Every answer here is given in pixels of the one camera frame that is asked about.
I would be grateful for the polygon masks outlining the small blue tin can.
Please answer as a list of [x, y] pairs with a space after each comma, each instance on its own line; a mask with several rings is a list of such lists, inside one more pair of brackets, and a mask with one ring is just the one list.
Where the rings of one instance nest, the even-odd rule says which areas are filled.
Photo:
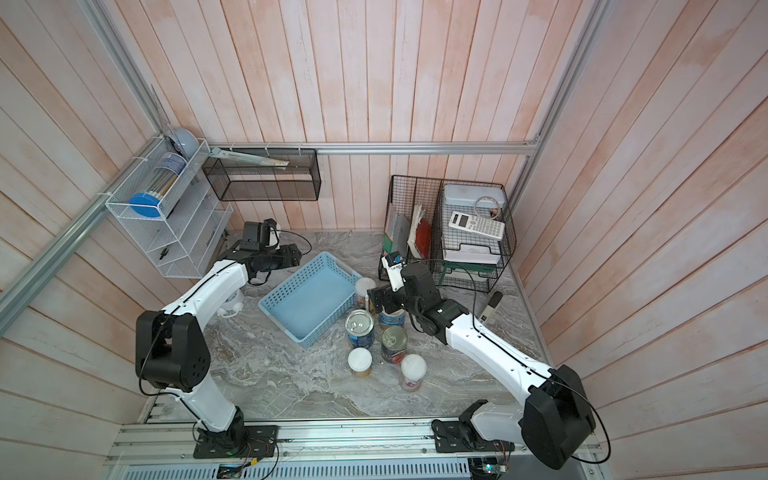
[[393, 326], [403, 327], [407, 312], [404, 309], [397, 309], [392, 312], [383, 310], [379, 314], [379, 325], [383, 330], [386, 330]]

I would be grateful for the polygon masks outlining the blue label tin can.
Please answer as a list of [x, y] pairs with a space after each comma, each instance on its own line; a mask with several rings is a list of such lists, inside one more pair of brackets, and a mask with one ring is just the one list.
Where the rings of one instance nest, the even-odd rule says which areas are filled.
[[345, 320], [345, 330], [353, 348], [369, 349], [373, 345], [374, 322], [366, 310], [352, 310]]

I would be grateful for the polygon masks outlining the light blue plastic basket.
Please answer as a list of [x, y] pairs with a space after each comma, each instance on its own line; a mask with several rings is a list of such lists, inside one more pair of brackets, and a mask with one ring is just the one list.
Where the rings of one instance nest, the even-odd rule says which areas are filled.
[[260, 310], [296, 344], [311, 347], [356, 304], [355, 270], [328, 252], [259, 300]]

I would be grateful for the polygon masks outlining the white lid tall jar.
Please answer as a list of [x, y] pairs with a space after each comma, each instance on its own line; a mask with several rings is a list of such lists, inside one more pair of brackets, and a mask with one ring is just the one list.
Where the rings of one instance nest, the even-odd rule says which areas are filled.
[[355, 283], [356, 305], [359, 309], [372, 311], [369, 291], [377, 287], [376, 282], [368, 277], [360, 278]]

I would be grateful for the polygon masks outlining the white lid yellow jar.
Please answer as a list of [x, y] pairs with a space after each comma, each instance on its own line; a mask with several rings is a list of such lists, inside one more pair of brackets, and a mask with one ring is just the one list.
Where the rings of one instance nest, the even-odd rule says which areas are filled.
[[363, 347], [353, 349], [347, 357], [348, 367], [357, 378], [364, 378], [370, 375], [372, 361], [371, 352]]

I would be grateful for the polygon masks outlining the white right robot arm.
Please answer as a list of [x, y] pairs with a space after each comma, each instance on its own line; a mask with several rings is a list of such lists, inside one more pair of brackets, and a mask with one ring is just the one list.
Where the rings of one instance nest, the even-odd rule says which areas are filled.
[[477, 401], [460, 417], [460, 437], [522, 444], [542, 464], [561, 469], [602, 420], [570, 367], [535, 360], [489, 330], [474, 311], [441, 295], [426, 261], [399, 254], [380, 260], [388, 285], [368, 292], [374, 310], [405, 310], [419, 331], [475, 361], [500, 382], [517, 408]]

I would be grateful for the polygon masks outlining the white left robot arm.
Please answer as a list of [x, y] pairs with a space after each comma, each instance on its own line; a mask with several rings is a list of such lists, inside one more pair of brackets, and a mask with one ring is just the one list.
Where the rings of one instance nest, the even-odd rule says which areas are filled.
[[138, 381], [156, 388], [157, 396], [174, 398], [192, 414], [196, 458], [242, 458], [252, 451], [242, 410], [223, 395], [209, 373], [205, 326], [219, 311], [233, 310], [242, 287], [258, 274], [296, 267], [301, 258], [294, 244], [256, 250], [236, 244], [177, 300], [137, 318]]

